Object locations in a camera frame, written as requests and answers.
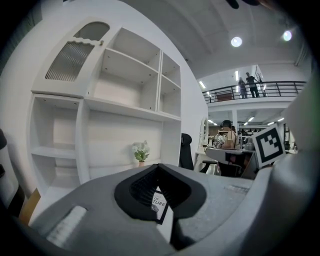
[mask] chair headrest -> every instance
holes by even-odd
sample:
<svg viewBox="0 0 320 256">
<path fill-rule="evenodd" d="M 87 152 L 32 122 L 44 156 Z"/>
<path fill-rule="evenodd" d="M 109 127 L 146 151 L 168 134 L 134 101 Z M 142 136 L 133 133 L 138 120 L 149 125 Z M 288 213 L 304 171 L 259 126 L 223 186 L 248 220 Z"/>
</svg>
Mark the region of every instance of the chair headrest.
<svg viewBox="0 0 320 256">
<path fill-rule="evenodd" d="M 181 133 L 181 146 L 190 145 L 192 138 L 189 134 Z"/>
</svg>

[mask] man standing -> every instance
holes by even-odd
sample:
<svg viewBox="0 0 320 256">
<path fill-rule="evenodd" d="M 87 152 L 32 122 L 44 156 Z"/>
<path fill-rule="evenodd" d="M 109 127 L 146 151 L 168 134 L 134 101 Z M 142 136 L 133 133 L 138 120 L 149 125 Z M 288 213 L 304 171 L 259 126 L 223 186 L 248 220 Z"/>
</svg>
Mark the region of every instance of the man standing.
<svg viewBox="0 0 320 256">
<path fill-rule="evenodd" d="M 246 82 L 249 84 L 250 92 L 251 92 L 251 94 L 252 94 L 252 98 L 254 98 L 255 95 L 257 96 L 257 98 L 260 97 L 260 96 L 259 96 L 259 92 L 258 92 L 257 85 L 255 84 L 255 80 L 256 80 L 257 82 L 258 82 L 258 80 L 255 79 L 254 76 L 252 76 L 252 75 L 250 76 L 249 72 L 247 72 L 247 73 L 245 73 L 245 74 L 246 74 L 246 76 L 247 76 Z"/>
</svg>

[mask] frosted glass panel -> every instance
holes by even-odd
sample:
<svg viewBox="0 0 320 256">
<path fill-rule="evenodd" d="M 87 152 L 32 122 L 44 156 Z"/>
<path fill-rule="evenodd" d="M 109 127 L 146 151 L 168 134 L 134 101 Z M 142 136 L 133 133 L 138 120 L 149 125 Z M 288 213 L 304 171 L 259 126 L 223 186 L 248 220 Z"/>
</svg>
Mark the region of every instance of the frosted glass panel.
<svg viewBox="0 0 320 256">
<path fill-rule="evenodd" d="M 75 81 L 93 48 L 90 44 L 67 42 L 54 59 L 45 79 Z"/>
</svg>

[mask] black office chair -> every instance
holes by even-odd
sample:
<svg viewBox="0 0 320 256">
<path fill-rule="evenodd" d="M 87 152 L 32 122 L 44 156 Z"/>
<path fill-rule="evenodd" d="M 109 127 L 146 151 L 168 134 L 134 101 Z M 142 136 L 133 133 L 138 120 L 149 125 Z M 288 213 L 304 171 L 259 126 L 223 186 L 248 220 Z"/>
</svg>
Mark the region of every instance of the black office chair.
<svg viewBox="0 0 320 256">
<path fill-rule="evenodd" d="M 179 166 L 193 171 L 194 163 L 192 161 L 192 156 L 191 156 L 191 148 L 190 148 L 191 142 L 192 142 L 192 138 L 190 137 L 189 134 L 186 134 L 186 133 L 181 134 Z M 217 161 L 202 161 L 202 163 L 205 164 L 205 167 L 200 171 L 200 173 L 205 174 L 209 166 L 211 164 L 217 164 Z"/>
</svg>

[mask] cabinet door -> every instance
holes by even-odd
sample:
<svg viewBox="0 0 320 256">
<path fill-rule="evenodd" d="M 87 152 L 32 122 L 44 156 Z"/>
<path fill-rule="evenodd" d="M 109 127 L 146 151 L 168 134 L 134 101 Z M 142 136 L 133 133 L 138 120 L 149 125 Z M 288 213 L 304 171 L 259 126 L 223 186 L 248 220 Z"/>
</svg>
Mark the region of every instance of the cabinet door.
<svg viewBox="0 0 320 256">
<path fill-rule="evenodd" d="M 105 47 L 99 40 L 109 29 L 106 22 L 95 18 L 87 18 L 71 29 L 47 56 L 32 92 L 83 98 Z"/>
</svg>

